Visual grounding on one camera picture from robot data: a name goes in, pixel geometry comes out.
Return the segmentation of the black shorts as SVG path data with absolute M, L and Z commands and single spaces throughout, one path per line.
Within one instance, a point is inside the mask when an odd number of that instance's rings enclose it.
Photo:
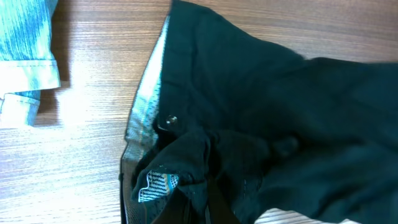
M 123 223 L 397 222 L 397 64 L 305 59 L 173 1 L 129 115 Z

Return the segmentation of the folded light blue denim garment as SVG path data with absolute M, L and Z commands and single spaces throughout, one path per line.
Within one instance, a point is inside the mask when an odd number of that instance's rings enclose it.
M 50 49 L 57 0 L 1 0 L 1 127 L 33 126 L 42 90 L 60 87 Z

